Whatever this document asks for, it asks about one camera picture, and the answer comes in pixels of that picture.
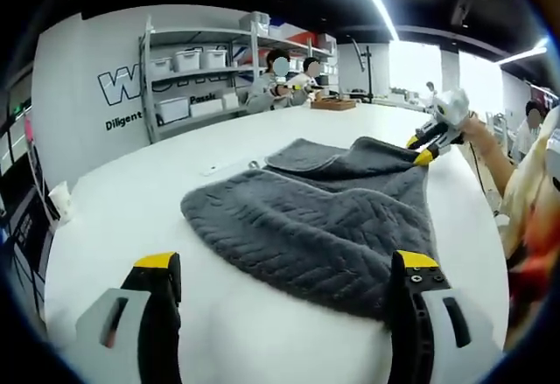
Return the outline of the person's right hand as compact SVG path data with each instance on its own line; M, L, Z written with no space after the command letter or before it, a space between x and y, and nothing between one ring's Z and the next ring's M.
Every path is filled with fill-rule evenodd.
M478 118L477 114L471 112L461 123L460 130L466 142L473 145L482 143L487 136L485 124Z

